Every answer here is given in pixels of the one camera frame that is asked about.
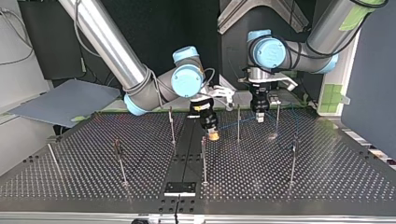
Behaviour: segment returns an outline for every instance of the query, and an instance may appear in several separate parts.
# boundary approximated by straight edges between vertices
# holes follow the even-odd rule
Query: cylinder
[[[99,0],[78,0],[78,23],[93,47],[119,80],[125,91],[142,82],[146,67],[108,15]],[[67,13],[76,18],[76,0],[59,1]]]
[[[336,52],[353,31],[340,28],[354,6],[349,0],[332,0],[306,41],[309,47],[323,54]]]
[[[159,98],[161,98],[163,103],[167,103],[175,100],[179,95],[189,94],[191,91],[190,89],[196,88],[194,85],[197,85],[198,90],[202,88],[201,78],[199,78],[199,82],[191,81],[191,73],[201,76],[203,71],[201,60],[195,47],[186,47],[177,50],[174,53],[174,60],[176,68],[158,77],[161,82],[159,82],[158,86],[160,97],[157,93],[154,80],[147,83],[140,92],[134,95],[125,95],[125,104],[131,113],[137,116],[146,114],[161,105]],[[190,66],[197,67],[199,71],[191,69]]]
[[[265,79],[271,76],[271,74],[261,70],[258,67],[251,67],[249,69],[250,69],[250,73],[248,74],[249,82],[261,83]]]
[[[290,48],[298,51],[298,43],[287,41]],[[306,44],[301,44],[301,53],[304,55],[310,55],[312,57],[318,57],[317,54],[312,53],[306,46]],[[325,68],[328,64],[331,64],[332,57],[323,58],[323,59],[312,59],[307,58],[305,56],[300,56],[298,59],[298,54],[292,51],[286,50],[285,61],[279,66],[280,68],[296,70],[296,71],[305,71],[310,73],[316,73]]]
[[[176,68],[167,71],[158,77],[158,79],[170,90],[172,90],[171,78],[175,70]],[[166,89],[162,84],[159,84],[159,89],[161,93],[160,97],[162,98],[164,104],[166,102],[171,102],[178,97],[178,95]],[[151,80],[145,88],[133,96],[125,94],[124,101],[128,107],[128,110],[137,116],[146,114],[149,111],[157,108],[160,106],[160,99],[156,91],[155,82]]]

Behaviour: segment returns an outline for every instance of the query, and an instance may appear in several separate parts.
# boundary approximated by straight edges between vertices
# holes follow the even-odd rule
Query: robotic arm
[[[99,0],[60,0],[60,3],[75,20],[76,30],[79,26],[119,80],[131,113],[140,116],[177,97],[190,98],[191,108],[199,115],[209,138],[219,139],[213,98],[225,97],[228,107],[232,107],[233,91],[208,86],[195,47],[177,50],[173,54],[176,67],[156,78],[139,61]]]
[[[367,1],[332,0],[305,43],[285,41],[270,30],[248,33],[247,83],[252,93],[250,107],[258,122],[263,122],[264,113],[269,109],[267,93],[271,88],[270,82],[282,81],[289,91],[297,86],[291,78],[275,74],[275,70],[331,72],[338,61],[338,53],[353,40],[367,16],[374,8],[383,7],[388,0],[379,5],[363,2]],[[356,16],[353,10],[365,10],[367,14]]]

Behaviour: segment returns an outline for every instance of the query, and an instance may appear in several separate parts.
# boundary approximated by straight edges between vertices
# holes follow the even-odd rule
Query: metal plate
[[[185,116],[174,115],[177,140]],[[121,184],[122,172],[114,154],[116,137],[123,149],[122,160],[129,182],[127,188]],[[152,202],[157,212],[159,203],[156,200],[163,192],[163,183],[175,151],[171,141],[167,113],[143,117],[97,114],[59,145],[53,146],[60,172],[46,149],[28,159],[16,175],[3,182],[0,199],[7,202],[60,201],[59,204],[87,202],[87,199],[100,203]],[[124,211],[136,209],[125,205]]]
[[[220,140],[206,146],[209,185],[201,186],[202,212],[396,214],[396,173],[375,162],[330,121],[304,109],[283,110],[274,138],[274,112],[264,123],[256,122],[250,111],[242,111],[241,116],[242,140],[237,144],[236,112],[219,113]],[[301,150],[291,185],[291,142],[297,131]]]
[[[277,139],[274,112],[259,124],[242,111],[239,145],[236,111],[218,113],[220,140],[206,146],[208,186],[202,160],[194,160],[203,134],[198,122],[175,114],[174,149],[167,114],[101,114],[54,145],[62,176],[47,150],[1,176],[0,212],[395,216],[396,173],[313,111],[282,110]],[[301,150],[290,187],[297,129]],[[125,148],[127,189],[115,137]],[[164,198],[172,181],[196,182],[196,196]]]

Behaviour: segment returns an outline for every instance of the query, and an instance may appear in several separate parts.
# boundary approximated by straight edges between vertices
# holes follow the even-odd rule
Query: end effector
[[[177,97],[191,100],[191,111],[200,118],[201,125],[210,140],[218,140],[218,117],[213,110],[214,98],[224,97],[227,108],[233,108],[234,92],[221,86],[209,87],[214,76],[205,76],[199,54],[195,47],[186,47],[173,54],[176,68],[164,73],[157,79],[148,80],[138,92],[124,97],[128,110],[143,115],[158,106],[171,102]]]

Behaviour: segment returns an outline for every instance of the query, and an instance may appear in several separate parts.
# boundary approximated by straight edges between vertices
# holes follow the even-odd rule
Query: wire
[[[214,68],[206,68],[206,69],[204,70],[204,73],[205,73],[206,71],[212,71],[212,75],[210,75],[210,78],[204,83],[203,86],[205,86],[206,84],[208,84],[208,83],[213,79],[213,77],[215,76],[215,73],[216,73],[216,69],[214,69]]]
[[[110,84],[114,80],[114,78],[115,78],[115,76],[108,81],[107,86],[110,86]]]
[[[317,103],[315,103],[314,98],[312,98],[311,94],[309,94],[308,90],[306,89],[303,79],[300,77],[299,77],[299,79],[300,79],[300,83],[301,83],[305,93],[308,95],[309,98],[311,98],[312,103],[315,105],[315,107],[318,108],[318,105],[317,105]]]
[[[227,60],[228,60],[228,64],[230,65],[231,69],[233,70],[233,74],[234,74],[235,77],[236,77],[236,81],[237,81],[238,83],[242,83],[242,84],[244,84],[245,86],[248,87],[248,84],[246,84],[245,82],[239,82],[239,81],[238,81],[240,77],[236,74],[235,70],[233,69],[233,64],[232,64],[231,61],[230,61],[230,57],[229,57],[228,51],[230,51],[230,50],[227,49]]]
[[[247,122],[247,121],[252,120],[252,119],[255,119],[255,118],[256,118],[256,117],[251,117],[251,118],[248,118],[248,119],[241,119],[241,120],[239,120],[239,123]],[[237,124],[238,124],[238,122],[235,122],[235,123],[231,123],[231,124],[222,126],[222,127],[219,128],[219,131],[220,131],[220,130],[224,130],[224,129],[231,128],[231,127],[233,127],[233,126],[235,126],[235,125],[237,125]]]
[[[105,79],[105,82],[104,83],[107,83],[107,79],[110,77],[110,75],[111,75],[111,70],[110,71],[108,71],[108,73],[107,73],[107,76],[106,76],[106,79]]]
[[[18,16],[18,14],[16,14],[15,12],[13,12],[13,11],[11,11],[11,10],[9,10],[9,9],[6,9],[6,8],[1,8],[1,9],[0,9],[0,14],[3,15],[3,19],[5,20],[6,24],[7,24],[11,29],[14,30],[15,34],[17,34],[17,36],[20,38],[20,40],[21,40],[27,47],[32,48],[32,44],[29,43],[29,40],[28,40],[28,39],[25,39],[25,38],[23,38],[23,37],[20,35],[20,33],[17,31],[17,29],[15,28],[15,26],[12,24],[12,22],[9,20],[9,18],[8,18],[7,15],[5,14],[5,12],[11,14],[12,16],[14,16],[14,17],[18,20],[18,22],[19,22],[19,23],[21,24],[21,26],[22,26],[22,29],[23,29],[25,38],[27,38],[28,35],[27,35],[26,26],[25,26],[25,24],[24,24],[22,18],[21,18],[20,16]]]
[[[20,63],[22,61],[25,61],[26,59],[30,58],[30,56],[33,54],[33,49],[30,49],[30,52],[28,55],[26,55],[24,58],[18,59],[13,62],[8,62],[8,63],[0,63],[0,65],[7,65],[7,64],[12,64],[12,63]]]
[[[296,5],[296,0],[293,0],[293,2],[291,3],[291,11],[290,11],[290,19],[289,19],[289,33],[290,33],[290,37],[291,37],[291,30],[292,30],[291,22],[293,20],[293,13],[294,13],[295,5]]]
[[[99,54],[91,51],[87,46],[84,45],[84,43],[81,40],[81,37],[79,36],[79,33],[78,33],[78,5],[79,5],[80,2],[81,2],[81,0],[76,0],[76,2],[75,2],[75,20],[74,20],[74,28],[75,28],[75,32],[76,32],[76,36],[77,36],[78,42],[91,55],[94,55],[94,56],[100,58],[101,56]]]
[[[381,8],[381,7],[386,6],[389,0],[384,0],[383,3],[378,4],[378,5],[377,5],[377,4],[365,3],[365,2],[362,2],[361,0],[349,0],[349,1],[351,1],[351,2],[353,2],[353,3],[355,3],[356,5],[361,6],[361,7]]]
[[[11,11],[11,10],[9,10],[9,9],[7,9],[7,8],[0,7],[0,14],[3,15],[3,18],[4,18],[4,20],[6,21],[6,24],[7,24],[8,26],[10,26],[10,27],[14,30],[14,32],[17,34],[18,38],[19,38],[25,45],[27,45],[27,46],[30,48],[30,51],[29,51],[29,53],[28,53],[25,57],[23,57],[23,58],[21,58],[21,59],[18,59],[18,60],[12,61],[12,62],[0,63],[0,65],[8,65],[8,64],[13,64],[13,63],[20,63],[20,62],[25,61],[26,59],[30,58],[30,56],[32,56],[32,54],[34,53],[34,50],[33,50],[33,48],[32,48],[32,45],[31,45],[27,40],[25,40],[25,39],[22,38],[22,36],[18,33],[18,31],[17,31],[17,29],[15,28],[15,26],[14,26],[14,25],[10,22],[10,20],[6,17],[6,14],[5,14],[5,13],[10,13],[11,15],[13,15],[14,17],[16,17],[16,18],[18,19],[18,21],[19,21],[20,24],[22,25],[22,29],[23,29],[23,31],[25,32],[25,35],[26,35],[26,37],[27,37],[28,35],[27,35],[26,27],[25,27],[23,21],[22,21],[21,18],[20,18],[16,13],[14,13],[13,11]]]

